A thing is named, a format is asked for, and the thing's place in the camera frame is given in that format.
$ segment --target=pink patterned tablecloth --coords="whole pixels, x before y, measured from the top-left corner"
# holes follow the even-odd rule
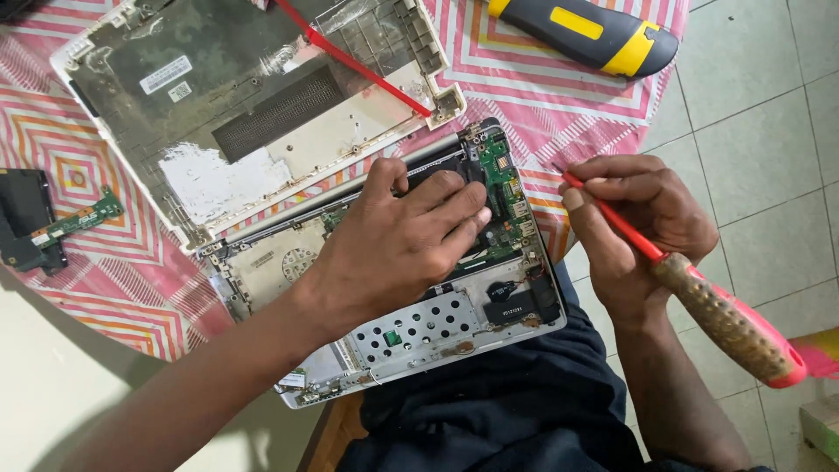
[[[487,15],[477,0],[424,0],[469,102],[466,115],[423,131],[284,202],[290,207],[369,169],[487,117],[498,117],[514,147],[526,192],[554,260],[565,253],[568,223],[551,161],[636,152],[672,66],[627,83],[588,71]],[[594,0],[664,25],[681,37],[688,0]],[[126,212],[64,239],[70,266],[56,277],[19,275],[67,314],[148,355],[175,360],[233,325],[201,271],[183,255],[50,68],[49,57],[116,5],[115,0],[52,0],[0,27],[0,167],[37,168],[50,177],[59,218],[99,199],[109,185]],[[243,226],[280,211],[275,206]]]

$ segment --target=barcode sticker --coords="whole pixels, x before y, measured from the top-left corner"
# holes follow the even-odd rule
[[[41,234],[40,236],[35,236],[32,238],[32,244],[36,246],[40,246],[43,243],[46,243],[50,240],[50,236],[47,233]]]
[[[288,387],[303,388],[306,386],[306,376],[303,374],[288,374],[277,383]]]
[[[181,98],[186,97],[191,93],[192,89],[190,88],[190,84],[186,83],[186,81],[182,81],[180,84],[176,85],[175,88],[169,91],[169,96],[172,98],[172,102],[177,103]]]
[[[182,55],[178,59],[173,60],[162,69],[156,71],[151,76],[148,76],[140,81],[140,86],[146,95],[151,95],[152,92],[159,90],[162,86],[169,82],[183,76],[185,73],[192,70],[190,60]]]

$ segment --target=hand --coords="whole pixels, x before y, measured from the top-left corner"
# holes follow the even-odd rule
[[[612,322],[637,327],[650,313],[666,313],[671,294],[651,274],[649,260],[612,230],[591,198],[607,201],[659,249],[682,253],[694,265],[717,246],[716,225],[655,156],[599,156],[568,171],[585,182],[584,191],[563,184],[560,193]]]
[[[442,282],[492,216],[487,191],[441,170],[408,191],[402,160],[373,163],[361,196],[350,206],[315,263],[290,291],[314,308],[313,320],[338,339],[357,326],[406,307]]]

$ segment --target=screwdriver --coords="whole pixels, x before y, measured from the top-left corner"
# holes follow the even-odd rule
[[[570,186],[583,187],[568,172],[562,178]],[[603,217],[649,257],[652,272],[661,285],[676,295],[702,331],[728,357],[772,388],[795,385],[807,376],[798,352],[759,313],[707,281],[684,255],[662,252],[605,202],[595,199],[595,203]]]
[[[488,0],[489,14],[569,59],[638,79],[664,69],[679,40],[655,23],[588,0]]]

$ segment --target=striped tablecloth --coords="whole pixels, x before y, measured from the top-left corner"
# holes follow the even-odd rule
[[[658,107],[672,67],[627,83],[587,71],[487,15],[477,0],[424,0],[469,102],[465,116],[434,133],[417,133],[284,202],[290,207],[369,169],[487,117],[498,117],[539,228],[555,260],[569,227],[551,161],[633,153]],[[662,24],[681,37],[688,0],[596,0]],[[52,0],[0,27],[0,167],[50,176],[59,218],[99,199],[109,185],[126,212],[64,239],[70,266],[56,277],[19,275],[68,315],[148,355],[175,360],[233,324],[201,263],[183,255],[113,151],[50,68],[49,57],[116,5],[114,0]],[[243,226],[276,213],[275,206]]]

